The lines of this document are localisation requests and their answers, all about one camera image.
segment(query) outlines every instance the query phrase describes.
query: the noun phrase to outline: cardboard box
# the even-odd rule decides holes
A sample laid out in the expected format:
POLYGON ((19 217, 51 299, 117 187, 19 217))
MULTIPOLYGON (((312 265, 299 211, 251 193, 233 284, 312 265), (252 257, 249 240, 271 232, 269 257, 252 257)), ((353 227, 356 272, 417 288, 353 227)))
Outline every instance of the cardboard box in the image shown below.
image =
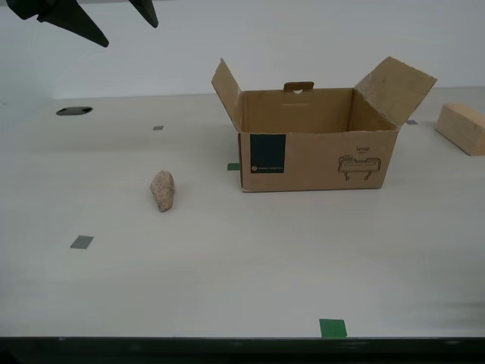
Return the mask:
POLYGON ((246 192, 382 187, 399 128, 435 82, 391 57, 353 89, 241 91, 223 59, 212 78, 239 133, 246 192))
POLYGON ((485 115, 461 103, 441 109, 437 131, 468 155, 485 155, 485 115))

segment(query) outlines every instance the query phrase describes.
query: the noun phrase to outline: gray tape marker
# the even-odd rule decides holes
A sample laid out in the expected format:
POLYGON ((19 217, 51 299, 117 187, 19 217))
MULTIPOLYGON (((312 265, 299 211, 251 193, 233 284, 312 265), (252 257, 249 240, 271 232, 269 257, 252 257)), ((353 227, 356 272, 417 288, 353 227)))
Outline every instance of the gray tape marker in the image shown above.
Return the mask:
POLYGON ((94 239, 94 237, 85 237, 83 235, 80 235, 70 247, 72 249, 88 249, 88 246, 91 244, 92 239, 94 239))

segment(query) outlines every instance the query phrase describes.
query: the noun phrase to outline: white table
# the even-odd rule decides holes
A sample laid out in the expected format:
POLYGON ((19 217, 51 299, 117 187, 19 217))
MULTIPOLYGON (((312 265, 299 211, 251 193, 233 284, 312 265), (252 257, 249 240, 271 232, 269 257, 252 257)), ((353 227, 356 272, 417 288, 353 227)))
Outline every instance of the white table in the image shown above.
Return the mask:
POLYGON ((416 120, 380 190, 243 193, 215 95, 53 102, 0 136, 0 336, 484 336, 485 158, 416 120))

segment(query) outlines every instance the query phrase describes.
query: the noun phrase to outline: rock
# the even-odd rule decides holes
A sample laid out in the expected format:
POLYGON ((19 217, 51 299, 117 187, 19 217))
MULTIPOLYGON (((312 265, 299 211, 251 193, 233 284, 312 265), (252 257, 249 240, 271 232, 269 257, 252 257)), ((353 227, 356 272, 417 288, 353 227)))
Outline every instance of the rock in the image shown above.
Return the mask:
POLYGON ((160 171, 150 183, 150 190, 160 212, 171 209, 174 203, 175 183, 169 171, 160 171))

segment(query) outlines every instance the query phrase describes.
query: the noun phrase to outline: green tape marker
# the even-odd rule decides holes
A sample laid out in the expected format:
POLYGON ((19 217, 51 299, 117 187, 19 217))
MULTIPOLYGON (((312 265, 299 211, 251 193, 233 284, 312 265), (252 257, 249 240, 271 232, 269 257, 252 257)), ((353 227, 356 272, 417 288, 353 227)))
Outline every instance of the green tape marker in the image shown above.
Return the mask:
POLYGON ((239 171, 241 167, 239 166, 239 163, 229 163, 227 165, 227 170, 228 171, 239 171))
POLYGON ((347 337, 346 323, 343 320, 320 319, 321 336, 330 339, 347 337))

